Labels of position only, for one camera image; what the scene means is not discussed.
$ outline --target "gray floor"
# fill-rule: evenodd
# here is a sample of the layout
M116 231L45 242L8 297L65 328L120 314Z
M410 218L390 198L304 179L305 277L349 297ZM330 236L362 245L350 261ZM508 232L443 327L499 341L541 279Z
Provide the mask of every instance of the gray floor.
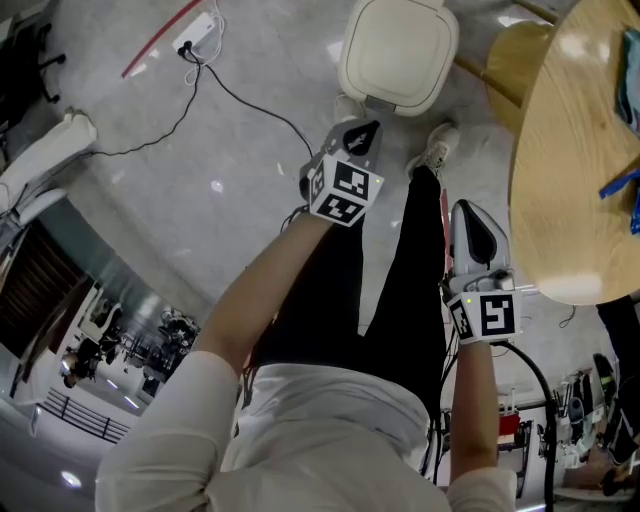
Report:
M48 80L62 91L60 111L73 105L92 118L100 149L122 151L151 140L181 114L191 94L183 83L188 66L170 44L184 20L145 56L135 76L122 80L120 74L184 3L60 2L52 47L66 52L68 62L52 69ZM569 3L553 2L559 11ZM332 126L339 93L331 49L342 40L353 4L221 0L228 26L215 68L240 96L290 118L318 148ZM461 51L478 59L505 23L530 17L509 2L451 0L447 5L461 25ZM189 293L212 303L301 204L296 175L308 156L288 127L238 104L209 75L200 89L195 108L171 139L133 155L98 157L84 169L77 166L70 190L87 220L161 294L163 287L171 287L167 269L147 268L145 254L166 263L181 283L188 283ZM387 181L365 227L363 325L373 315L397 244L408 185L402 169L445 117L460 123L462 131L459 151L444 175L450 203L473 200L508 231L513 137L495 122L484 86L454 67L427 114L382 119L385 140L378 172ZM117 222L105 221L111 217ZM125 224L135 236L122 234ZM518 281L527 284L520 272ZM540 295L525 299L527 318L517 343L556 381L589 365L594 351L610 350L593 308L579 309L569 327L559 329L558 322L570 312ZM515 386L523 397L539 396L530 375L510 355L496 359L496 366L507 390Z

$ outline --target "round table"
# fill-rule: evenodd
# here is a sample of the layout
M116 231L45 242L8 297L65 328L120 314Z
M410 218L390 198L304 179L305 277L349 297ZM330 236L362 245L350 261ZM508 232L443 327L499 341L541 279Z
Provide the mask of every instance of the round table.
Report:
M516 261L559 302L608 302L640 288L633 185L599 191L640 167L640 140L615 113L627 0L581 0L549 33L521 105L510 184Z

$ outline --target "white shirt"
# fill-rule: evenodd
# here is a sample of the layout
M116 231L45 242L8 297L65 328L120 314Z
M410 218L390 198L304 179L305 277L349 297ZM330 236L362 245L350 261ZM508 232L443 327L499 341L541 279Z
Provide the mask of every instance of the white shirt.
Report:
M230 441L238 379L188 355L100 466L99 512L511 512L515 473L464 475L447 495L409 464L427 413L397 384L307 365L262 368Z

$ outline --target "white sneaker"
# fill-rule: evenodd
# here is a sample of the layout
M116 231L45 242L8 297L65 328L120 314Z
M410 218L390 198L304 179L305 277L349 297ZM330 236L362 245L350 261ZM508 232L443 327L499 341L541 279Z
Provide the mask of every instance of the white sneaker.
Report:
M427 149L415 158L409 160L405 171L409 179L413 179L414 169L426 166L431 172L440 178L447 158L456 150L460 143L460 130L452 122L446 122L438 126L429 135Z
M362 103L350 98L346 94L341 94L333 104L333 120L338 123L353 121L354 119L364 119L367 113Z

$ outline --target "white sleeve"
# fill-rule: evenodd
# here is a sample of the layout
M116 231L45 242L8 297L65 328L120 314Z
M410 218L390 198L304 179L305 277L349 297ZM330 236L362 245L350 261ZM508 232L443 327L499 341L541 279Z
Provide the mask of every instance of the white sleeve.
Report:
M238 378L208 352L185 357L98 471L98 512L204 508L231 435Z
M447 499L453 512L515 512L517 483L511 470L478 469L453 482Z

